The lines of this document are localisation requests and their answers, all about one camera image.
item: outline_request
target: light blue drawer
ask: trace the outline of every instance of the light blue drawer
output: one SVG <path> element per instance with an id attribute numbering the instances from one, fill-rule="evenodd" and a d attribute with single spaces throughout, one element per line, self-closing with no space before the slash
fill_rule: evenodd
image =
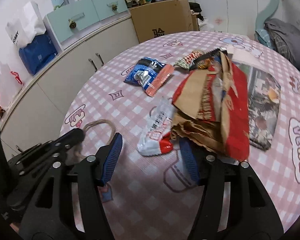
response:
<path id="1" fill-rule="evenodd" d="M 92 0 L 92 2 L 100 20 L 128 10 L 124 0 Z M 117 10 L 113 10 L 112 5 L 116 5 Z"/>
<path id="2" fill-rule="evenodd" d="M 47 14 L 47 17 L 59 42 L 65 41 L 73 34 L 100 20 L 92 0 L 79 0 L 62 6 Z M 76 22 L 76 28 L 69 27 L 69 19 Z"/>

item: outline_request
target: tablecloth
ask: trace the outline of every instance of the tablecloth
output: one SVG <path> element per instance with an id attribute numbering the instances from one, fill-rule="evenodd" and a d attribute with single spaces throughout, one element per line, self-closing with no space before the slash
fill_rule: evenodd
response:
<path id="1" fill-rule="evenodd" d="M 286 231 L 300 215 L 300 73 L 284 57 L 263 45 L 228 33 L 188 32 L 158 37 L 126 50 L 98 70 L 74 99 L 60 135 L 98 119 L 109 119 L 123 136 L 123 149 L 112 180 L 100 190 L 116 240 L 186 239 L 196 216 L 202 187 L 191 181 L 175 145 L 166 155 L 143 157 L 136 151 L 150 111 L 160 98 L 171 98 L 186 73 L 175 70 L 151 98 L 141 87 L 124 83 L 134 63 L 151 57 L 174 64 L 194 49 L 234 46 L 250 52 L 281 85 L 278 122 L 271 148 L 250 146 L 249 163 L 259 176 Z M 82 154 L 94 155 L 109 139 L 110 128 L 94 127 Z M 226 228 L 229 188 L 225 185 L 219 229 Z M 75 220 L 83 230 L 78 204 Z"/>

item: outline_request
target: cardboard box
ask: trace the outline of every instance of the cardboard box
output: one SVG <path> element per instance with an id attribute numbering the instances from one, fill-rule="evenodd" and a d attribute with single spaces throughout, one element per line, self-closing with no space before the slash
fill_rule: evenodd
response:
<path id="1" fill-rule="evenodd" d="M 139 42 L 163 35 L 193 31 L 188 0 L 166 0 L 130 9 Z"/>
<path id="2" fill-rule="evenodd" d="M 193 30 L 199 31 L 199 24 L 198 24 L 198 19 L 197 19 L 196 15 L 192 16 L 192 24 L 193 24 Z"/>

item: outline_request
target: blue shopping bag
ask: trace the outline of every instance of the blue shopping bag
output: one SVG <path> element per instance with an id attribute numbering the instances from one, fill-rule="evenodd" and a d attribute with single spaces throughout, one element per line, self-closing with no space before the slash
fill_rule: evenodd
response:
<path id="1" fill-rule="evenodd" d="M 19 56 L 31 75 L 37 74 L 57 54 L 57 50 L 47 32 L 35 36 L 30 44 L 19 49 Z"/>

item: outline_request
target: silver bolt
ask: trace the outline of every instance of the silver bolt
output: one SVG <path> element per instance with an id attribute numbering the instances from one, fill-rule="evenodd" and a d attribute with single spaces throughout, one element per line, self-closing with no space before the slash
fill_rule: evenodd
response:
<path id="1" fill-rule="evenodd" d="M 96 157 L 94 155 L 90 155 L 87 157 L 87 161 L 90 163 L 94 162 L 95 160 L 96 160 Z"/>
<path id="2" fill-rule="evenodd" d="M 215 156 L 213 156 L 213 155 L 208 155 L 208 156 L 206 157 L 206 159 L 207 159 L 208 162 L 213 162 L 216 158 L 215 158 Z"/>
<path id="3" fill-rule="evenodd" d="M 248 168 L 249 167 L 249 163 L 247 163 L 247 162 L 242 162 L 240 164 L 241 164 L 241 167 L 243 167 L 243 168 Z"/>
<path id="4" fill-rule="evenodd" d="M 61 162 L 55 162 L 52 167 L 59 168 L 61 166 Z"/>

